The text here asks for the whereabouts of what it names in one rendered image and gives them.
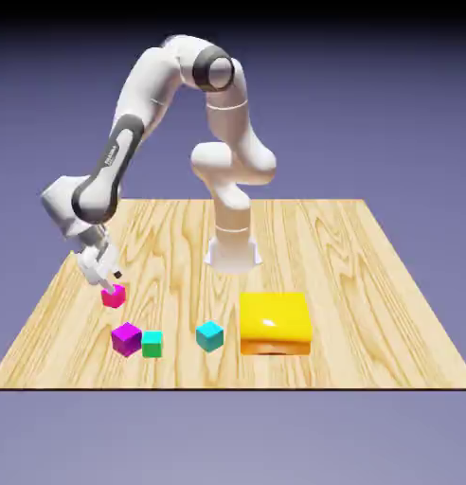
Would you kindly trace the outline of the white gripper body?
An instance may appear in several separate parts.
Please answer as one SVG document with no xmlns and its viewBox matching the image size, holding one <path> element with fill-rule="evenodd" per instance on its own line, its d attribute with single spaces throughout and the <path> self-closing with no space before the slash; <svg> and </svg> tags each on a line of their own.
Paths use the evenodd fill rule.
<svg viewBox="0 0 466 485">
<path fill-rule="evenodd" d="M 91 285 L 109 285 L 108 278 L 118 270 L 118 251 L 110 243 L 101 249 L 85 246 L 76 257 L 80 270 Z"/>
</svg>

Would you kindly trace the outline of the small pink cube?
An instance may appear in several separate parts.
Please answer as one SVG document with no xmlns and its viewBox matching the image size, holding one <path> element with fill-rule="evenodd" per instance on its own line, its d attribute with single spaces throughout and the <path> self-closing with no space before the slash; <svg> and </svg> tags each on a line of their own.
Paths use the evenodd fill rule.
<svg viewBox="0 0 466 485">
<path fill-rule="evenodd" d="M 114 284 L 114 291 L 112 293 L 106 289 L 102 289 L 101 301 L 105 307 L 119 308 L 126 301 L 125 287 L 119 284 Z"/>
</svg>

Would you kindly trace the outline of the small purple cube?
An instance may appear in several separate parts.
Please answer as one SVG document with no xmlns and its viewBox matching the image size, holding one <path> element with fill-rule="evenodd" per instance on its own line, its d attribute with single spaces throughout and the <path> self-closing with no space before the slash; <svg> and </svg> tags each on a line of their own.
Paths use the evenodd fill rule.
<svg viewBox="0 0 466 485">
<path fill-rule="evenodd" d="M 142 331 L 130 322 L 125 322 L 111 332 L 113 349 L 129 357 L 141 349 Z"/>
</svg>

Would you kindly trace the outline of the small green cube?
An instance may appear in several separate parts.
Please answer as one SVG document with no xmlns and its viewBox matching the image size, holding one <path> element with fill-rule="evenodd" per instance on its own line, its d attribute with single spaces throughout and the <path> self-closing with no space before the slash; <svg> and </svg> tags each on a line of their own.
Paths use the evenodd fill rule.
<svg viewBox="0 0 466 485">
<path fill-rule="evenodd" d="M 141 338 L 142 356 L 159 358 L 162 356 L 163 333 L 161 331 L 144 331 Z"/>
</svg>

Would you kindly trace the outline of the small cyan cube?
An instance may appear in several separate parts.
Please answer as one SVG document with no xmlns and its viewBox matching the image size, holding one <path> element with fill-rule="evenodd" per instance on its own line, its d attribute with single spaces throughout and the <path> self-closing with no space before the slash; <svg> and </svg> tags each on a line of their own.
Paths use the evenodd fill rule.
<svg viewBox="0 0 466 485">
<path fill-rule="evenodd" d="M 196 328 L 196 342 L 206 352 L 212 352 L 224 344 L 224 329 L 214 321 Z"/>
</svg>

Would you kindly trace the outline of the large yellow box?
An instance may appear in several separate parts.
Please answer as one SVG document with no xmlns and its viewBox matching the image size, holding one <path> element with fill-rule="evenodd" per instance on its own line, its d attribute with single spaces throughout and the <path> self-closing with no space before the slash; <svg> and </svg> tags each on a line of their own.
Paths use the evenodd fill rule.
<svg viewBox="0 0 466 485">
<path fill-rule="evenodd" d="M 243 355 L 309 355 L 312 338 L 309 308 L 303 293 L 241 293 Z"/>
</svg>

